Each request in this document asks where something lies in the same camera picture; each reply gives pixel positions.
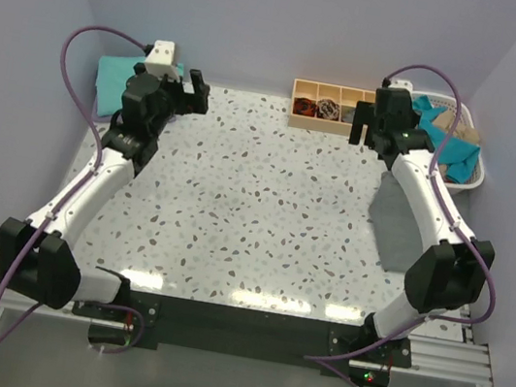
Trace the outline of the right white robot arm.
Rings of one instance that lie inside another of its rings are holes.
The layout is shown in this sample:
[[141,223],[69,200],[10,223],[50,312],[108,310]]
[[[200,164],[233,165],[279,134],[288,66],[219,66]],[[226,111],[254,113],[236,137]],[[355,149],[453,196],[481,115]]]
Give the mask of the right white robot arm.
[[367,316],[351,343],[353,354],[369,362],[390,354],[392,340],[406,338],[427,320],[476,301],[495,259],[493,246],[476,238],[452,201],[409,92],[383,85],[375,96],[373,103],[356,106],[349,142],[373,149],[399,183],[423,253],[405,272],[400,296]]

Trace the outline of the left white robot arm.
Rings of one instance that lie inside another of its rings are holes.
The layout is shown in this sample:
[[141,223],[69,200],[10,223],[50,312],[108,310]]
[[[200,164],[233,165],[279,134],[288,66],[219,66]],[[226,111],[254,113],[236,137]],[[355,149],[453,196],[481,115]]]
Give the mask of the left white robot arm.
[[98,135],[98,151],[55,198],[27,218],[0,226],[0,286],[39,304],[60,309],[69,302],[94,302],[106,319],[126,315],[129,283],[116,271],[82,270],[73,250],[104,205],[140,174],[158,150],[174,116],[205,114],[210,86],[191,70],[191,91],[182,81],[157,78],[145,64],[126,82],[122,108]]

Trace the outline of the teal t shirt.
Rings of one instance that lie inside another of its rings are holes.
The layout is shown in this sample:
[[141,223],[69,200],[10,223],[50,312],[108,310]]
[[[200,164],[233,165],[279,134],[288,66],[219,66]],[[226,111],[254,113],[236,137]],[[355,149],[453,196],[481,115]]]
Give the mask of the teal t shirt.
[[[413,109],[421,114],[418,127],[429,134],[438,149],[453,125],[455,111],[434,105],[427,95],[413,100]],[[439,171],[446,182],[465,184],[470,181],[480,152],[480,137],[474,128],[459,119],[456,129],[438,156]]]

